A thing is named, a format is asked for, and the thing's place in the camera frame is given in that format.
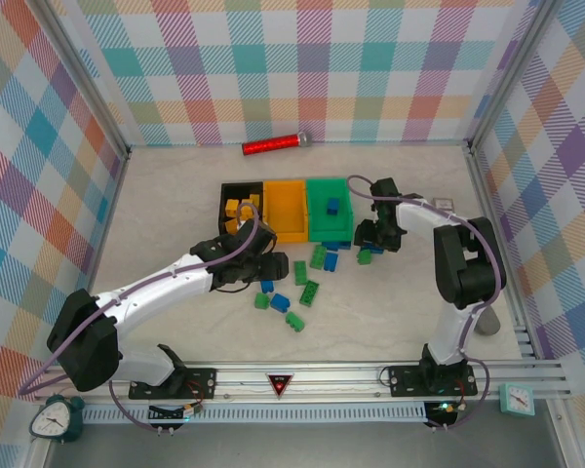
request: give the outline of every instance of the green alarm clock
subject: green alarm clock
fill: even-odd
[[[67,400],[62,395],[53,395],[32,418],[28,432],[42,439],[73,442],[82,434],[84,407],[85,401],[80,397]]]
[[[533,389],[518,383],[498,386],[500,411],[514,416],[535,416]]]

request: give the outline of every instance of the lego brick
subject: lego brick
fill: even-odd
[[[316,246],[314,253],[312,253],[312,259],[310,260],[310,268],[316,268],[320,270],[323,268],[325,263],[325,256],[328,254],[328,250],[323,246]]]
[[[322,242],[321,245],[325,247],[328,251],[338,252],[338,248],[340,247],[340,243],[336,241],[332,242]]]
[[[247,200],[243,200],[242,203],[251,203],[252,200],[247,199]],[[252,207],[242,207],[241,208],[241,220],[242,221],[247,221],[248,219],[251,219],[252,217],[254,217],[254,210],[252,210]]]
[[[282,312],[283,314],[288,312],[290,306],[291,301],[281,294],[275,294],[271,299],[271,307],[273,307],[278,312]]]
[[[275,291],[272,281],[260,281],[260,287],[263,293],[273,293]]]
[[[362,249],[358,253],[358,263],[361,265],[369,265],[372,262],[372,253],[368,249]]]
[[[225,202],[225,215],[229,217],[236,217],[236,210],[241,202],[238,200],[228,200]]]
[[[305,305],[307,307],[312,306],[312,302],[314,301],[314,296],[316,295],[317,291],[319,290],[319,284],[315,283],[314,281],[308,280],[303,289],[303,294],[301,295],[301,299],[299,303],[301,305]]]
[[[329,198],[328,199],[328,215],[336,216],[338,215],[338,209],[340,208],[340,200],[337,198]]]
[[[325,256],[325,264],[323,265],[323,269],[325,271],[335,271],[335,266],[338,264],[338,254],[333,252],[328,252]]]
[[[250,200],[252,201],[252,204],[258,208],[260,206],[260,196],[257,193],[252,193],[250,195]]]
[[[308,282],[308,272],[305,267],[305,261],[296,261],[294,263],[294,283],[297,286],[305,285]]]
[[[293,312],[286,314],[286,323],[289,324],[291,328],[297,333],[301,332],[305,328],[305,324],[301,318]]]
[[[228,234],[236,234],[238,232],[238,222],[236,219],[225,221],[225,232]]]
[[[258,292],[255,295],[255,302],[253,303],[253,305],[255,306],[256,309],[267,309],[269,307],[270,302],[271,299],[269,299],[268,295],[266,295],[263,292]]]
[[[369,242],[365,242],[361,250],[370,251],[372,254],[383,254],[383,249],[381,247],[376,247]]]

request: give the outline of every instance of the red cylinder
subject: red cylinder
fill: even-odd
[[[299,132],[295,135],[278,136],[276,138],[243,143],[243,154],[249,156],[250,154],[263,153],[265,151],[309,145],[310,138],[307,134],[305,132]]]

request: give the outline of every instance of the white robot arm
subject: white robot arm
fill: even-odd
[[[48,347],[58,354],[58,362],[80,391],[93,390],[110,379],[152,387],[169,384],[172,374],[182,374],[183,368],[171,349],[159,345],[132,350],[122,340],[143,322],[193,295],[237,281],[249,285],[285,278],[289,273],[286,255],[265,252],[276,240],[266,224],[255,225],[250,219],[235,235],[200,242],[167,268],[131,285],[99,296],[85,290],[73,292],[60,310]]]
[[[402,229],[417,234],[429,241],[430,244],[434,242],[434,230],[437,227],[458,225],[457,222],[451,221],[446,216],[430,212],[417,205],[398,205],[396,218]],[[449,366],[462,361],[470,335],[483,312],[481,309],[473,316],[473,310],[481,303],[483,303],[482,300],[462,309],[449,302],[443,303],[440,320],[428,343],[429,352],[438,365]],[[464,339],[466,344],[461,348],[459,341],[463,333],[467,333]]]

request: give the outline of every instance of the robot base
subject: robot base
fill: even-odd
[[[465,360],[439,366],[426,344],[418,366],[389,367],[388,382],[393,397],[472,397],[478,393],[472,367]]]
[[[174,371],[158,386],[132,382],[128,391],[129,399],[211,400],[215,397],[216,369],[188,368],[169,346],[159,344],[158,347],[171,359]]]

